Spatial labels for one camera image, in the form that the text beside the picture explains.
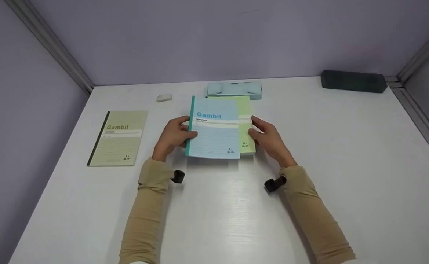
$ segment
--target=person's left hand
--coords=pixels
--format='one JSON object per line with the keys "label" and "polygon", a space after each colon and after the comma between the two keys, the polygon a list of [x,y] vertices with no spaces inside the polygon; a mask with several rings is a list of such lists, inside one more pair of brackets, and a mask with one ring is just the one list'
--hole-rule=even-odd
{"label": "person's left hand", "polygon": [[188,120],[190,117],[187,115],[169,120],[154,147],[153,160],[165,162],[167,155],[171,154],[175,147],[186,147],[186,140],[198,135],[198,132],[188,131],[188,126],[182,124]]}

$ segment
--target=green notebook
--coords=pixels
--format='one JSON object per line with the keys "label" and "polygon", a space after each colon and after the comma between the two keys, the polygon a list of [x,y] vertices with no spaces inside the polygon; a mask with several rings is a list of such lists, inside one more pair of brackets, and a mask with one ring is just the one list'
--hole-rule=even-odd
{"label": "green notebook", "polygon": [[248,129],[252,127],[252,109],[250,107],[250,97],[248,95],[242,95],[209,98],[237,101],[237,110],[239,112],[240,154],[241,156],[251,156],[255,154],[255,142],[248,135]]}
{"label": "green notebook", "polygon": [[109,111],[87,166],[134,166],[147,111]]}

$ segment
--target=hand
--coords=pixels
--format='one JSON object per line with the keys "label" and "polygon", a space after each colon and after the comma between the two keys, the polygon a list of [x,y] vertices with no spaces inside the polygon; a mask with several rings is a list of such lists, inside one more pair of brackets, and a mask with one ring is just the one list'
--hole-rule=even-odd
{"label": "hand", "polygon": [[286,168],[298,165],[293,159],[291,152],[284,145],[284,142],[274,125],[255,116],[252,116],[252,123],[263,133],[250,128],[248,129],[248,135],[255,140],[256,144],[264,148],[270,157],[278,161],[280,167]]}
{"label": "hand", "polygon": [[187,115],[169,120],[154,147],[153,160],[165,162],[167,155],[171,154],[175,147],[186,147],[186,140],[198,135],[198,132],[188,131],[188,126],[182,124],[188,120],[190,117]]}

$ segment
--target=dark green block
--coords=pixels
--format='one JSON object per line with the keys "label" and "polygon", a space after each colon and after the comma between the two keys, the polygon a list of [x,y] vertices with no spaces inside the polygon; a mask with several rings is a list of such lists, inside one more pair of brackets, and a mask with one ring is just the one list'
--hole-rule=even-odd
{"label": "dark green block", "polygon": [[384,92],[387,88],[382,74],[325,70],[320,75],[322,87],[358,92]]}

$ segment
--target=blue notebook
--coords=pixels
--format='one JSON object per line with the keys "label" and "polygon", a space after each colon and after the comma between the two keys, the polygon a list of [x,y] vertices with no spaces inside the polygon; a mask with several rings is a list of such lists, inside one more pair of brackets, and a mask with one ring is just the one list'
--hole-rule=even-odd
{"label": "blue notebook", "polygon": [[236,100],[193,96],[190,131],[198,136],[186,144],[186,155],[208,159],[240,159],[239,115]]}

